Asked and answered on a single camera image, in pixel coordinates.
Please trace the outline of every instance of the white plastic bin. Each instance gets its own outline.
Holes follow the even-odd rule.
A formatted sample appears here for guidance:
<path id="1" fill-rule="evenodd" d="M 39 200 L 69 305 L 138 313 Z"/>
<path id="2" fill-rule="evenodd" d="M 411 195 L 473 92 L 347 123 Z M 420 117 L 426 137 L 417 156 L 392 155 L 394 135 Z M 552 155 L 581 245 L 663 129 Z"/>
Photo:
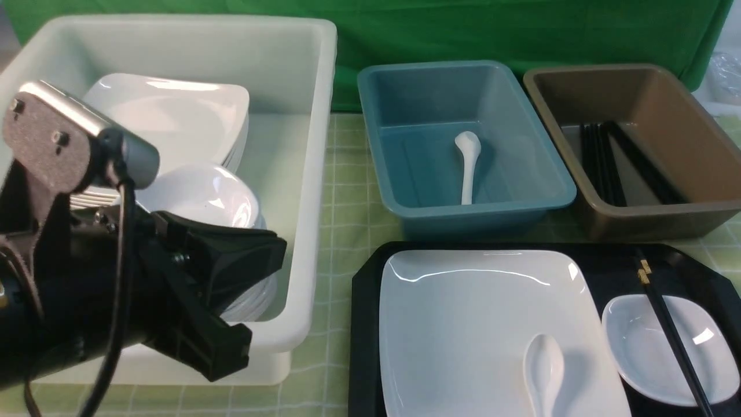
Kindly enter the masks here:
<path id="1" fill-rule="evenodd" d="M 70 16 L 46 24 L 0 75 L 0 103 L 44 79 L 82 96 L 109 73 L 241 85 L 250 130 L 237 174 L 258 194 L 270 228 L 288 241 L 276 301 L 253 331 L 250 366 L 218 384 L 278 384 L 311 322 L 322 172 L 336 55 L 327 21 L 268 16 Z M 0 144 L 0 168 L 10 164 Z M 100 360 L 50 375 L 95 378 Z M 115 383 L 207 384 L 197 372 L 143 346 L 124 351 Z"/>

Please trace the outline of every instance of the brown plastic bin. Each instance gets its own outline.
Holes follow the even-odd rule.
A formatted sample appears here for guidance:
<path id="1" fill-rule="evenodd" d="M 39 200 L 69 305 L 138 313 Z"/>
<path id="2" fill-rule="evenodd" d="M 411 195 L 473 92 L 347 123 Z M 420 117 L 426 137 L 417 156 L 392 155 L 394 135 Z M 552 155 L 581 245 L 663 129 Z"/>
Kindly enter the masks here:
<path id="1" fill-rule="evenodd" d="M 741 211 L 741 151 L 677 78 L 654 65 L 544 68 L 525 89 L 579 189 L 574 210 L 592 240 L 699 237 Z M 578 126 L 618 122 L 689 201 L 660 205 L 613 143 L 628 207 L 597 195 L 581 164 Z"/>

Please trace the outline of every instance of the black cable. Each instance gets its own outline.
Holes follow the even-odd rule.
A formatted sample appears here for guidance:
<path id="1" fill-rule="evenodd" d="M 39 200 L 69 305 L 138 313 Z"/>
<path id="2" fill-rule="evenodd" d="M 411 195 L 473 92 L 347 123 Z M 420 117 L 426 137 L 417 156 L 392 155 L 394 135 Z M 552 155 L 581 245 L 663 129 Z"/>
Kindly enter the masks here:
<path id="1" fill-rule="evenodd" d="M 98 371 L 98 377 L 93 389 L 80 410 L 79 417 L 92 417 L 98 410 L 105 393 L 108 391 L 116 366 L 121 358 L 124 347 L 124 337 L 128 328 L 129 305 L 131 304 L 131 259 L 134 253 L 134 226 L 136 216 L 136 196 L 134 183 L 125 174 L 125 165 L 117 162 L 116 173 L 120 180 L 116 181 L 121 195 L 121 211 L 119 213 L 119 247 L 116 260 L 116 282 L 113 296 L 113 319 L 111 321 L 108 352 Z"/>
<path id="2" fill-rule="evenodd" d="M 31 378 L 26 378 L 26 384 L 23 387 L 23 401 L 26 403 L 26 410 L 30 417 L 41 417 L 41 411 L 39 406 L 36 405 L 36 400 L 33 399 L 33 393 L 31 392 Z"/>

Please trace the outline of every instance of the screw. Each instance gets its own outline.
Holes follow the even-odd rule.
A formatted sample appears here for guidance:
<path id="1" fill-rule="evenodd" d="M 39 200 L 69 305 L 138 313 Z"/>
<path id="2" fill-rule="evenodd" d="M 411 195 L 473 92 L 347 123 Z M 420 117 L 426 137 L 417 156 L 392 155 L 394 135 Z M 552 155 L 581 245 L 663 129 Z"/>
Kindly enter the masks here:
<path id="1" fill-rule="evenodd" d="M 96 211 L 95 212 L 95 223 L 97 224 L 108 223 L 108 216 L 106 216 L 102 210 Z"/>
<path id="2" fill-rule="evenodd" d="M 70 141 L 70 135 L 66 132 L 56 131 L 51 134 L 51 141 L 55 145 L 66 146 L 66 144 Z"/>
<path id="3" fill-rule="evenodd" d="M 12 102 L 10 102 L 10 110 L 16 112 L 16 113 L 23 113 L 23 108 L 25 107 L 25 103 L 23 103 L 19 99 L 13 99 Z"/>
<path id="4" fill-rule="evenodd" d="M 188 262 L 190 259 L 190 256 L 182 253 L 175 253 L 173 254 L 172 260 L 177 266 L 181 266 L 183 263 Z"/>

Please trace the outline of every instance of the black tray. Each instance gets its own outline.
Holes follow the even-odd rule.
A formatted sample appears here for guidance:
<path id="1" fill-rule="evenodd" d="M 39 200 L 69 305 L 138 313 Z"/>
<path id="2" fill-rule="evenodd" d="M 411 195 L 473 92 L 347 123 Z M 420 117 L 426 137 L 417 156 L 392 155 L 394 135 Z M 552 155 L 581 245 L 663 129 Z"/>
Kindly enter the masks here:
<path id="1" fill-rule="evenodd" d="M 350 417 L 383 417 L 386 409 L 381 385 L 378 352 L 378 307 L 381 277 L 386 260 L 393 254 L 412 249 L 543 249 L 561 252 L 582 270 L 589 290 L 602 310 L 620 295 L 641 294 L 633 261 L 641 248 L 651 268 L 665 272 L 651 281 L 665 295 L 694 301 L 710 313 L 741 365 L 741 298 L 731 282 L 692 257 L 666 245 L 627 245 L 592 243 L 387 243 L 380 247 L 353 278 L 352 321 L 350 328 Z M 623 381 L 634 417 L 702 416 L 699 408 L 676 407 L 646 398 Z M 736 393 L 722 403 L 713 404 L 716 417 L 741 416 L 741 396 Z"/>

